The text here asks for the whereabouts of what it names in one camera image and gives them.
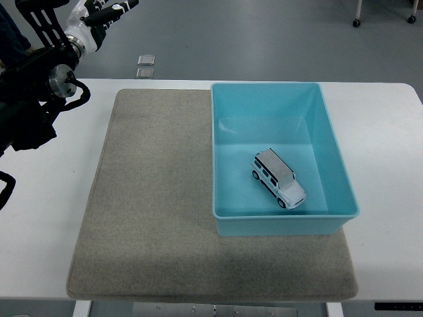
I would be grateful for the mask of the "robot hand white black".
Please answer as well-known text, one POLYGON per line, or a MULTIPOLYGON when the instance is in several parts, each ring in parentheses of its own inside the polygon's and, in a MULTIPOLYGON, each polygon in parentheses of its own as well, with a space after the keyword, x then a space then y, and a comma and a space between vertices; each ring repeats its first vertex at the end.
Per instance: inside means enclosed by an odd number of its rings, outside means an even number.
POLYGON ((97 52, 106 31, 137 5, 138 0, 118 1, 109 6, 108 1, 78 1, 68 17, 65 35, 80 57, 97 52))

